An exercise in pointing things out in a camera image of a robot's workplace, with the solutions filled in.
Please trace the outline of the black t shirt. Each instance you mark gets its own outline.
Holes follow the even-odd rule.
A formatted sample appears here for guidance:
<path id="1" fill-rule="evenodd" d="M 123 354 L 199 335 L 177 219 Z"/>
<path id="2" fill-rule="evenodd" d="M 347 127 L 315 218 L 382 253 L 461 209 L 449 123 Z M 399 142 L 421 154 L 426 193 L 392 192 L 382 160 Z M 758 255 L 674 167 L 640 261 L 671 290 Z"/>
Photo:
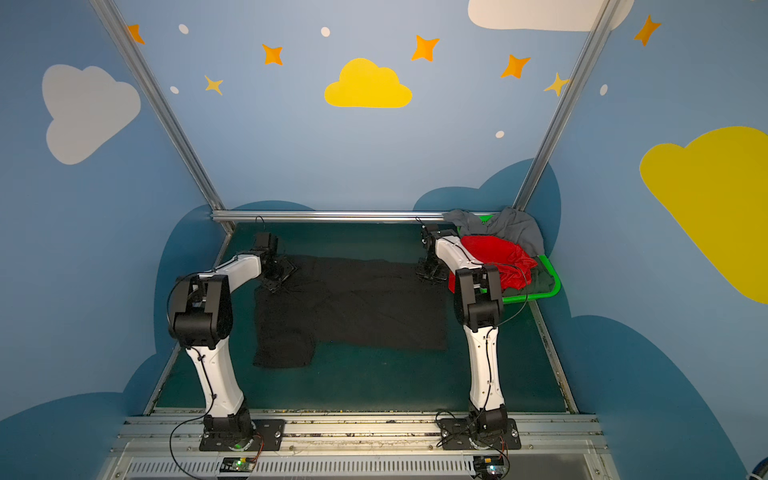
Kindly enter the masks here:
<path id="1" fill-rule="evenodd" d="M 276 290 L 254 293 L 253 364 L 309 365 L 320 343 L 398 350 L 447 347 L 446 287 L 411 263 L 292 255 Z"/>

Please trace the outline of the red t shirt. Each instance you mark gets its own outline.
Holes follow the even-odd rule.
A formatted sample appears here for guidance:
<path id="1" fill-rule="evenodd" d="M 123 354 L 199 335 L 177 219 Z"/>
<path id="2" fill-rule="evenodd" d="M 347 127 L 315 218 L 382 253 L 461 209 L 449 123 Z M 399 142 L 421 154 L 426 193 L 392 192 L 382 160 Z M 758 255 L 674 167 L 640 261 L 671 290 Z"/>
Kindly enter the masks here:
<path id="1" fill-rule="evenodd" d="M 483 265 L 495 266 L 500 274 L 505 296 L 522 294 L 533 286 L 533 270 L 538 262 L 520 245 L 489 235 L 468 235 L 458 240 L 461 246 L 460 268 L 475 270 Z"/>

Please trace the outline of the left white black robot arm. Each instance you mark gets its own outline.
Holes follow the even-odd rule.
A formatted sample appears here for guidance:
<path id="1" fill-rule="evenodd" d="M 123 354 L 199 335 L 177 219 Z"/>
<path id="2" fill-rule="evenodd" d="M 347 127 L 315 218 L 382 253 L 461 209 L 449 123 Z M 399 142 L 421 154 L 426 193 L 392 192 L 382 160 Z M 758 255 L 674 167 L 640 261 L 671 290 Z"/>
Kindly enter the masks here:
<path id="1" fill-rule="evenodd" d="M 202 451 L 277 451 L 283 420 L 254 420 L 230 355 L 232 293 L 257 280 L 270 293 L 295 272 L 284 257 L 240 253 L 223 264 L 179 278 L 167 300 L 170 336 L 190 357 L 205 397 Z"/>

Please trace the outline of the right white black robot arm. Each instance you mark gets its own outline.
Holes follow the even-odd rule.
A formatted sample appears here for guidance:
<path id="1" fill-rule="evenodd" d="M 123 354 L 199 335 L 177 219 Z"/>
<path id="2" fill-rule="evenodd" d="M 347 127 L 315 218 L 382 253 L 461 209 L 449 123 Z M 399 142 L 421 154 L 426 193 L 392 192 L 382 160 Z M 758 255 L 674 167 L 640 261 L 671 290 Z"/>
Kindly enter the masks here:
<path id="1" fill-rule="evenodd" d="M 470 360 L 468 437 L 480 445 L 507 433 L 509 418 L 498 373 L 497 340 L 504 302 L 498 267 L 477 259 L 453 230 L 421 227 L 423 273 L 444 267 L 453 276 L 454 310 Z"/>

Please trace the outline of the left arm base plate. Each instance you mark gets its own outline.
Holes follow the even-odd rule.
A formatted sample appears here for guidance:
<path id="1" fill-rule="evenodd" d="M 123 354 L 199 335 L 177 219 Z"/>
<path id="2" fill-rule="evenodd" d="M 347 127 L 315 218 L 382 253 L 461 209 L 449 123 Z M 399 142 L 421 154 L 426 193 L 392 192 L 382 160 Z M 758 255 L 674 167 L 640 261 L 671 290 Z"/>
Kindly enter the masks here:
<path id="1" fill-rule="evenodd" d="M 205 418 L 200 451 L 277 451 L 286 422 L 282 419 Z"/>

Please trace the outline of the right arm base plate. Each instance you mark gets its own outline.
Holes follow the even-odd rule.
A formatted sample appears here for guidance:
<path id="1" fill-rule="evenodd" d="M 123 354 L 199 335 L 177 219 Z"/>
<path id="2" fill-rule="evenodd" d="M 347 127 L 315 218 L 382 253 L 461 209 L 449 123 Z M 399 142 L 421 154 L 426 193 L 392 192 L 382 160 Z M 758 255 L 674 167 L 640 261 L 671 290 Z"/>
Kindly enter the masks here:
<path id="1" fill-rule="evenodd" d="M 435 421 L 439 429 L 436 447 L 444 450 L 520 450 L 520 433 L 513 419 L 502 430 L 480 431 L 467 418 L 443 417 Z"/>

